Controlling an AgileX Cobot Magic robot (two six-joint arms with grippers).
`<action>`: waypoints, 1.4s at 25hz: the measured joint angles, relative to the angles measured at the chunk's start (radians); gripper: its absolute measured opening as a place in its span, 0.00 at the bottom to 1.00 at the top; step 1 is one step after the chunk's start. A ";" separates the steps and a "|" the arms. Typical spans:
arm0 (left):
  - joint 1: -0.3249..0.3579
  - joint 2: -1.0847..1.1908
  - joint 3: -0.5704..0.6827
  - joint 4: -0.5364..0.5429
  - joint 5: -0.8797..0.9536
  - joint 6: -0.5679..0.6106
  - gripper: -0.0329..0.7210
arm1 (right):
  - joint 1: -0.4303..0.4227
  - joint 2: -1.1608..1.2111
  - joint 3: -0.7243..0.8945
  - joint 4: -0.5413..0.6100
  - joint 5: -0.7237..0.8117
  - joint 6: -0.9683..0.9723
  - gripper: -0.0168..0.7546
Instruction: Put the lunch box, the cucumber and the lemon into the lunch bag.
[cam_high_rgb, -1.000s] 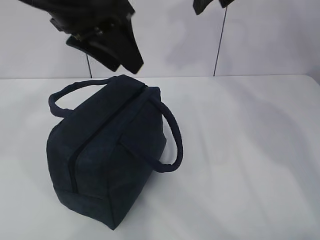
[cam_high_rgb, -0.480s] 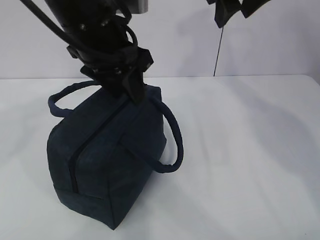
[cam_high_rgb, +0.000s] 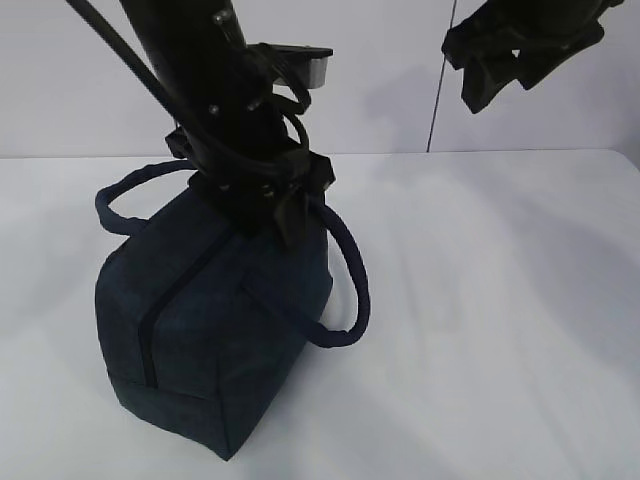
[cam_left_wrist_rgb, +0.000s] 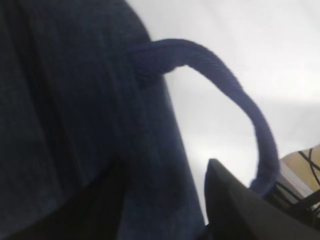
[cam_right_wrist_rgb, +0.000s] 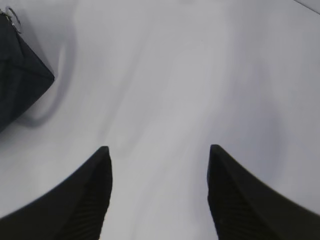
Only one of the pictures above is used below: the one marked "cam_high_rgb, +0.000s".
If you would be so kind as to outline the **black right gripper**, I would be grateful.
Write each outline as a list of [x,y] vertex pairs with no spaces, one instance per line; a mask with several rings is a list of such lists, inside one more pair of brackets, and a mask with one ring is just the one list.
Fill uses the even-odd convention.
[[[528,91],[583,50],[573,44],[618,1],[486,1],[450,28],[441,50],[463,70],[461,98],[477,114],[513,80]],[[502,50],[518,50],[494,54]]]

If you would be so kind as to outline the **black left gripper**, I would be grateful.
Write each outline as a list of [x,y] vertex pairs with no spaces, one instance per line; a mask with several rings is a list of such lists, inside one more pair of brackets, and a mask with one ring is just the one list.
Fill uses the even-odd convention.
[[[210,146],[191,138],[181,126],[165,141],[171,154],[185,160],[221,192],[200,194],[202,200],[247,237],[268,232],[284,249],[294,249],[307,232],[308,194],[320,196],[334,183],[331,160],[309,148],[304,126],[294,126],[281,148],[261,159],[249,158],[223,145]],[[258,196],[229,192],[254,192]]]

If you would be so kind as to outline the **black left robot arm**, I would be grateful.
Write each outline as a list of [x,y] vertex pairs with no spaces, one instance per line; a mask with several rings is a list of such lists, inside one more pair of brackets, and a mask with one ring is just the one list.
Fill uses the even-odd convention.
[[332,49],[246,41],[230,1],[124,1],[154,88],[179,124],[173,140],[206,196],[245,228],[306,235],[308,199],[332,182],[300,118]]

